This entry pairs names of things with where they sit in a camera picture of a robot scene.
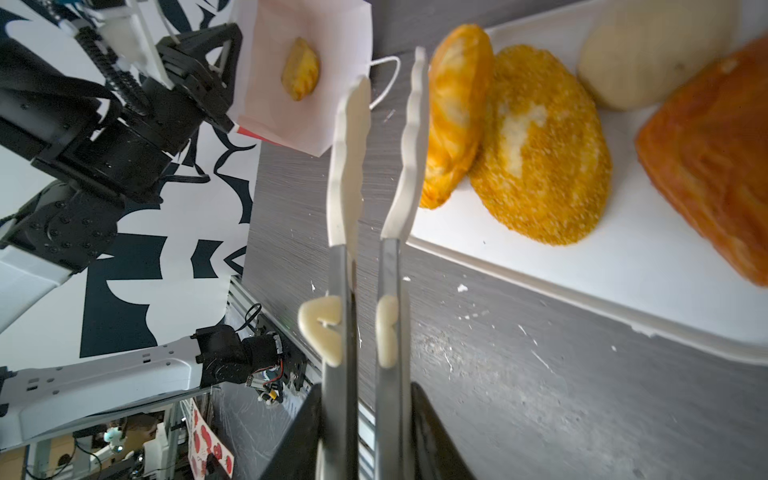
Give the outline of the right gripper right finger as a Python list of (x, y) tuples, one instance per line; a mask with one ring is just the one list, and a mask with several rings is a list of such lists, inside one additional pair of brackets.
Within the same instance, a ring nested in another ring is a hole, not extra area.
[(401, 272), (402, 247), (419, 208), (429, 136), (428, 59), (415, 50), (406, 125), (401, 138), (402, 168), (380, 235), (376, 339), (376, 479), (413, 479), (411, 319), (408, 288)]

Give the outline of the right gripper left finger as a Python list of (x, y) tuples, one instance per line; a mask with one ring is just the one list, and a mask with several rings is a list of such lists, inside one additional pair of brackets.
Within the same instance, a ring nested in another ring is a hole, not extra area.
[(369, 79), (359, 76), (336, 110), (326, 191), (327, 295), (304, 302), (298, 313), (301, 334), (322, 360), (318, 479), (359, 477), (356, 261), (370, 96)]

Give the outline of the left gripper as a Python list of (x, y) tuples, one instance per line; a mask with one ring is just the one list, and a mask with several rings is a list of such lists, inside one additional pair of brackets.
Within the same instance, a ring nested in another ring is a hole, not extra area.
[(110, 67), (105, 84), (67, 77), (29, 56), (33, 167), (54, 178), (138, 203), (154, 203), (171, 181), (166, 169), (202, 123), (223, 133), (234, 123), (237, 57), (242, 33), (224, 24), (158, 43), (171, 88), (137, 82)]

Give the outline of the red white paper bag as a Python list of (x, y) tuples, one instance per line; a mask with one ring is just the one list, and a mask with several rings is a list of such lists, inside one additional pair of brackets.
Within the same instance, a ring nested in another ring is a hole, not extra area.
[(238, 1), (242, 34), (229, 110), (239, 133), (315, 157), (332, 144), (336, 109), (369, 74), (367, 1)]

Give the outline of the yellow oval fake bread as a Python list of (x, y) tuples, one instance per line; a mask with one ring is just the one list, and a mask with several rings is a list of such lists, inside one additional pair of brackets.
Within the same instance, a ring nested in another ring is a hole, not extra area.
[(469, 173), (491, 216), (534, 241), (574, 244), (597, 227), (611, 177), (597, 107), (577, 78), (545, 49), (500, 50)]

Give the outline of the yellow twisted ring bread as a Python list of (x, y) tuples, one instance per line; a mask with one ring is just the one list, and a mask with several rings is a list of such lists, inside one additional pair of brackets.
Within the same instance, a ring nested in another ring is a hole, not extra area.
[(480, 26), (455, 28), (429, 66), (429, 140), (420, 206), (443, 205), (471, 169), (483, 139), (494, 53)]

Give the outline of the white steamed bun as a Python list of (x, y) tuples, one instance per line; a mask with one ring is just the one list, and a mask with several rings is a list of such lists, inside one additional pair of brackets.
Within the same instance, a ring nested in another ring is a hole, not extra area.
[(582, 46), (578, 78), (612, 110), (657, 103), (727, 50), (739, 14), (738, 1), (612, 1)]

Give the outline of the orange croissant fake bread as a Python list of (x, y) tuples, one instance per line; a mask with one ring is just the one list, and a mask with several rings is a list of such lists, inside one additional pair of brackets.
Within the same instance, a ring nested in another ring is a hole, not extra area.
[(712, 62), (635, 137), (665, 200), (743, 278), (767, 284), (767, 39)]

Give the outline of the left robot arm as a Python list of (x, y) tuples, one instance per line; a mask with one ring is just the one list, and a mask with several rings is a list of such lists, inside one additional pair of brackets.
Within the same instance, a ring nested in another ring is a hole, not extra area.
[(173, 86), (148, 79), (118, 95), (2, 40), (1, 142), (52, 177), (1, 222), (3, 327), (95, 262), (128, 203), (161, 202), (162, 188), (179, 181), (173, 157), (203, 123), (232, 129), (241, 45), (234, 24), (164, 38)]

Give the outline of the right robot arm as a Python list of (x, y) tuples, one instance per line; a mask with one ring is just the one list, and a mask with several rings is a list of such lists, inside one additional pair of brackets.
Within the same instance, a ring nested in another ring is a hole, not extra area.
[[(402, 242), (413, 225), (424, 180), (427, 150), (428, 66), (414, 53), (407, 123), (401, 141), (402, 170), (382, 228), (376, 314), (380, 392), (375, 432), (377, 478), (410, 479), (415, 467), (409, 381), (410, 318), (399, 275)], [(305, 302), (297, 321), (318, 354), (322, 379), (310, 390), (298, 417), (266, 470), (270, 478), (353, 479), (358, 474), (357, 317), (355, 222), (362, 199), (362, 164), (370, 111), (370, 87), (360, 78), (336, 113), (329, 167), (326, 220), (330, 251), (328, 293)], [(101, 360), (47, 369), (1, 373), (1, 445), (14, 449), (78, 426), (92, 415), (116, 411), (220, 383), (243, 384), (278, 358), (275, 343), (241, 337), (228, 325), (196, 331), (178, 341)]]

